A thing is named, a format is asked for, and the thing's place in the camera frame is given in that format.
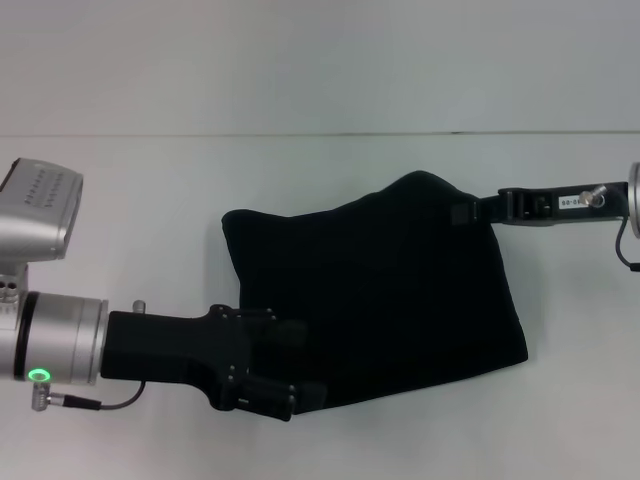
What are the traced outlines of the black t-shirt with FREE print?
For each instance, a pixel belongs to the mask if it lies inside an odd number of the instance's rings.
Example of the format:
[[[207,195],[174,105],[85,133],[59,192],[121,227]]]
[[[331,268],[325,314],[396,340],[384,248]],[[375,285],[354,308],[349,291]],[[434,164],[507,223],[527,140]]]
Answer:
[[[335,408],[525,362],[492,227],[451,221],[472,201],[416,171],[328,211],[226,213],[241,306],[307,328],[300,348],[259,348],[255,370],[322,384]]]

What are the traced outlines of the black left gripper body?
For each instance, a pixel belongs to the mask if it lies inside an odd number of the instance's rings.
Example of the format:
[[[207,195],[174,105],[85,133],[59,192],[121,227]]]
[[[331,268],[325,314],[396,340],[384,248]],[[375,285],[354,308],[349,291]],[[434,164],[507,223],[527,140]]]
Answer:
[[[113,311],[100,374],[189,385],[220,411],[276,411],[278,383],[250,372],[254,347],[274,325],[268,310],[226,305],[214,305],[197,318]]]

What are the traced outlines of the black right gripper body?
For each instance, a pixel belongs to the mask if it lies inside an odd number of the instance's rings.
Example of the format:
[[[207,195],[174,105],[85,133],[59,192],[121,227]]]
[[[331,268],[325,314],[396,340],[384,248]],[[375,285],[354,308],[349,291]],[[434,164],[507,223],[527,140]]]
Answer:
[[[612,221],[628,213],[627,182],[564,186],[548,189],[508,188],[503,224],[553,226]]]

